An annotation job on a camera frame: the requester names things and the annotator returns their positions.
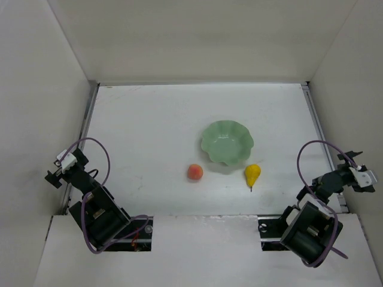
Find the fake yellow pear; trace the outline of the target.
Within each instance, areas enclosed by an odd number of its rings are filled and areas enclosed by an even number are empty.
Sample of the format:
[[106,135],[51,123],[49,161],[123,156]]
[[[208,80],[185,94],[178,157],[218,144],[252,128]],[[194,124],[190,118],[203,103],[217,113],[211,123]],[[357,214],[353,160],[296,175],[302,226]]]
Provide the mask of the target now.
[[257,164],[249,165],[245,168],[245,179],[250,191],[253,190],[253,186],[256,180],[259,178],[261,174],[261,168]]

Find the fake peach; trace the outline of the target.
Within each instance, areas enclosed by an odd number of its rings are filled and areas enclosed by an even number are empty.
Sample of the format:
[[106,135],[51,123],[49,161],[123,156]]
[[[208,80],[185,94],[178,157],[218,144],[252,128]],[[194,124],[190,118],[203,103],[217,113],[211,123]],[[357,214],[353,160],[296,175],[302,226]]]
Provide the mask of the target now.
[[198,164],[191,164],[187,171],[187,177],[192,181],[198,181],[203,176],[203,168]]

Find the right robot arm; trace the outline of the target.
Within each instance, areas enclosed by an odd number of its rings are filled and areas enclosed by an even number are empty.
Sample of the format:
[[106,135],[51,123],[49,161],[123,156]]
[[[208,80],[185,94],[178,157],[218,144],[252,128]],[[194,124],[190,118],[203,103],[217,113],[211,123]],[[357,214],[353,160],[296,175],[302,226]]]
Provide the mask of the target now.
[[330,251],[346,258],[346,255],[333,247],[343,229],[336,212],[329,206],[329,198],[340,194],[345,187],[352,187],[357,193],[369,189],[367,168],[358,165],[354,158],[361,152],[340,152],[334,171],[325,173],[304,187],[297,195],[297,205],[288,206],[278,222],[283,233],[280,243],[295,253],[310,268],[319,267]]

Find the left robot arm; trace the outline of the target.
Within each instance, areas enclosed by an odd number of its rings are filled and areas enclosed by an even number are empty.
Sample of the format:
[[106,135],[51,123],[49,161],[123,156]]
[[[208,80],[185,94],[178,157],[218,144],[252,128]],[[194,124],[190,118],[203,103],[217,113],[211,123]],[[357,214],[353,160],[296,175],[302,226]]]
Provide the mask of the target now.
[[54,173],[47,172],[45,180],[59,188],[62,179],[84,194],[84,211],[79,201],[69,212],[79,227],[85,227],[88,241],[99,251],[127,227],[130,216],[116,205],[110,192],[85,171],[89,161],[82,151],[77,148],[72,155],[76,162],[69,170],[63,172],[59,168]]

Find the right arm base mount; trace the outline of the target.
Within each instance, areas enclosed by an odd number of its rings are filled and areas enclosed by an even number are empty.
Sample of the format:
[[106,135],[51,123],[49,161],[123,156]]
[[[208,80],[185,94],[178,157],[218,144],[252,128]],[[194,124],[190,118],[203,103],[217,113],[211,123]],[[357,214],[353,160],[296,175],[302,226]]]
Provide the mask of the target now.
[[281,219],[281,216],[258,216],[258,231],[262,251],[289,251],[288,248],[280,243],[287,227],[287,223]]

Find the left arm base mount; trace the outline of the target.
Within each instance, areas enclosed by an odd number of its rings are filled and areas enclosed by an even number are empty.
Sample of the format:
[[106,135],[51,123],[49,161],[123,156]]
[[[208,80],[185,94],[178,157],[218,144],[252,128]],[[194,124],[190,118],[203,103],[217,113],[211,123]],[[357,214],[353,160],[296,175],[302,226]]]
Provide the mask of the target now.
[[114,238],[116,243],[109,245],[105,252],[149,252],[151,251],[154,218],[138,218],[121,230]]

